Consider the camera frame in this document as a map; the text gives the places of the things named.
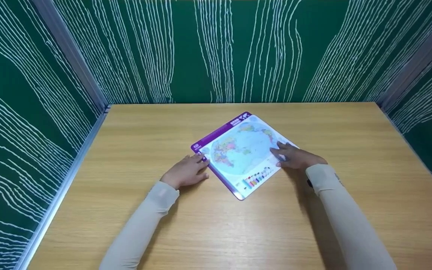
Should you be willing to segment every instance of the beige sleeve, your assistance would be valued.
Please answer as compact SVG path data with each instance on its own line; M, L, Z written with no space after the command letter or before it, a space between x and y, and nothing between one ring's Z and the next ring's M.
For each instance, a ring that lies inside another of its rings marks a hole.
M307 168L306 174L324 205L348 269L396 269L386 247L334 169L316 164Z
M100 270L134 270L159 223L180 192L158 181L111 244Z

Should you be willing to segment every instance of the world map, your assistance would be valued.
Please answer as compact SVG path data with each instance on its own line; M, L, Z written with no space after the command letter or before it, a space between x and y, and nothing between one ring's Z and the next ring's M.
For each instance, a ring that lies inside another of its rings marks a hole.
M211 149L204 149L219 170L230 174L245 174L266 159L276 147L274 132L259 123L242 123L216 140Z

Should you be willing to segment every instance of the purple header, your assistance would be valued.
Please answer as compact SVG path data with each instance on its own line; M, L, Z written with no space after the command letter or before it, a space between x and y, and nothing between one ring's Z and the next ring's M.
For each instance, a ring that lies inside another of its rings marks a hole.
M236 116L233 118L233 120L227 122L222 127L218 128L217 130L209 133L206 137L202 138L201 140L197 141L193 145L191 145L191 149L194 152L197 152L199 149L203 148L205 145L209 144L210 142L216 140L219 136L223 135L226 131L230 130L231 128L237 126L239 123L241 123L244 119L250 117L252 114L245 111L242 114Z

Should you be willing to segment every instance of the wood grain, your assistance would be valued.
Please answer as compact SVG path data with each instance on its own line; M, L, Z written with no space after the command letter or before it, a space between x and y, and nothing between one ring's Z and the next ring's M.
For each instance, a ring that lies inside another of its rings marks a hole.
M432 176L374 103L115 105L29 269L97 269L161 174L243 111L328 160L399 269L432 269ZM209 173L181 192L139 269L344 268L321 204L292 173L245 201Z

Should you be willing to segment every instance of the map placemat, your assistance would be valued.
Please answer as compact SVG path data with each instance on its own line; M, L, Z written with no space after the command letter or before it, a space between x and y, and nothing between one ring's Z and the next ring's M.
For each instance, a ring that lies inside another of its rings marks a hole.
M209 158L209 168L239 200L247 198L279 169L270 147L296 146L256 115L244 112L191 145Z

